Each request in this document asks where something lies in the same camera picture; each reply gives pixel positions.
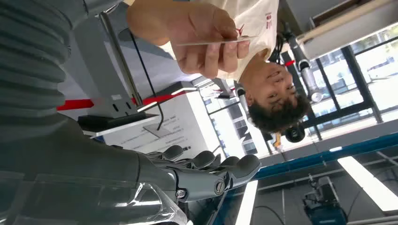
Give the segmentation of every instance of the blue machine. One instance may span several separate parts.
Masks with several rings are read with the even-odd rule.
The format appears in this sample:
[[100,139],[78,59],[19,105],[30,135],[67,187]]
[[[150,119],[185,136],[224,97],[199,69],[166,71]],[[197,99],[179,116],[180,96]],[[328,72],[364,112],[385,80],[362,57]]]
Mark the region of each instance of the blue machine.
[[340,207],[338,196],[329,177],[321,177],[311,186],[313,192],[303,199],[304,211],[313,225],[346,225],[347,215]]

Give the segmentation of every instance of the red stripe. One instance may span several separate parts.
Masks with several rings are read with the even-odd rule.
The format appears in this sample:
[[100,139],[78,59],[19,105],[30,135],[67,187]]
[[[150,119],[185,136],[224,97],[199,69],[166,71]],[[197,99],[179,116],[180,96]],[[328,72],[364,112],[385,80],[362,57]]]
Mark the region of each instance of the red stripe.
[[285,63],[285,66],[288,67],[288,66],[290,66],[290,65],[293,65],[294,63],[295,63],[294,60],[288,61],[288,62]]
[[89,99],[80,99],[80,100],[66,100],[65,104],[62,106],[58,106],[57,110],[69,110],[69,109],[84,109],[84,108],[91,108],[94,106]]
[[[185,94],[185,91],[181,91],[175,95],[162,95],[157,97],[149,97],[143,100],[144,105],[149,105],[152,102],[164,102],[170,100],[174,97],[180,96]],[[134,98],[131,99],[134,104],[136,104],[136,100]],[[66,100],[65,104],[62,106],[58,106],[57,110],[72,110],[72,109],[85,109],[91,108],[94,106],[94,103],[90,99],[77,99],[77,100]]]

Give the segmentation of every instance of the card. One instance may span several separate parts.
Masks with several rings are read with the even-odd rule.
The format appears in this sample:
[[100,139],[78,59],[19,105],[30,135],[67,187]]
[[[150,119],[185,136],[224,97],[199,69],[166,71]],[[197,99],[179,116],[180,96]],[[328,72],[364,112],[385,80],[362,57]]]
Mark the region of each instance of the card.
[[209,45],[209,44],[217,44],[217,43],[225,44],[225,43],[231,43],[231,42],[242,42],[242,41],[252,40],[256,37],[257,36],[241,36],[241,37],[238,37],[237,39],[225,39],[223,41],[214,41],[214,42],[198,41],[198,42],[192,42],[192,43],[177,44],[177,46]]

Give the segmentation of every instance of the ceiling light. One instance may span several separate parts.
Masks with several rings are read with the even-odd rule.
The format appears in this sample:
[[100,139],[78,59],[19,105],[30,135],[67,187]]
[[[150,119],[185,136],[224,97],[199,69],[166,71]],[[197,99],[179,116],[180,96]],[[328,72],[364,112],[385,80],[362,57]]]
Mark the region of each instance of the ceiling light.
[[239,213],[237,215],[236,225],[249,225],[252,219],[252,211],[254,200],[257,193],[258,180],[247,183],[245,193],[243,194],[242,203],[240,204]]
[[180,90],[176,90],[173,93],[171,93],[171,95],[176,95],[178,93],[180,93],[181,91],[185,91],[185,90],[197,90],[196,88],[181,88]]
[[149,103],[149,104],[147,104],[147,105],[143,106],[142,108],[138,108],[138,109],[137,109],[137,112],[140,112],[140,111],[146,110],[146,109],[148,109],[149,107],[151,107],[151,106],[155,105],[156,103],[158,103],[158,102],[152,102],[152,103]]
[[339,147],[332,148],[329,151],[334,152],[334,151],[340,151],[341,149],[343,149],[343,148],[341,146],[339,146]]
[[347,173],[383,211],[398,210],[398,196],[382,184],[353,157],[337,160]]

